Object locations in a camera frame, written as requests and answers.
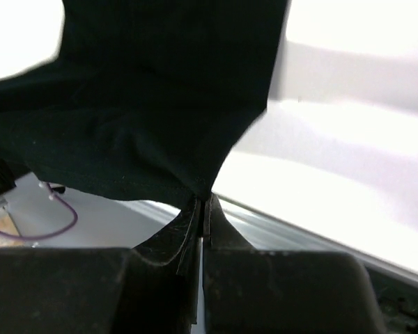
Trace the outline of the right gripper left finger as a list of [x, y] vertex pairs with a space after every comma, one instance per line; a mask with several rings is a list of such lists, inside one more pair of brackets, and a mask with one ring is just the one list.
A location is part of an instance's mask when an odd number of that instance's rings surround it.
[[200, 208], [134, 248], [0, 248], [0, 333], [189, 333]]

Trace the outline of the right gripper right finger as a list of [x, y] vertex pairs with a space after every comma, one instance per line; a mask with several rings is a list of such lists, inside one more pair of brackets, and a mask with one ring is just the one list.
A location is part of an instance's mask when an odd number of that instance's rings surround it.
[[369, 275], [352, 255], [258, 250], [205, 205], [203, 293], [207, 333], [384, 333]]

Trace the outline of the black t shirt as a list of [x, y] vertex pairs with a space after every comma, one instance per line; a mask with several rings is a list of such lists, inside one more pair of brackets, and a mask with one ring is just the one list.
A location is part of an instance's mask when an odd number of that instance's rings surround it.
[[285, 1], [65, 1], [58, 57], [0, 80], [0, 158], [112, 200], [207, 200], [264, 112]]

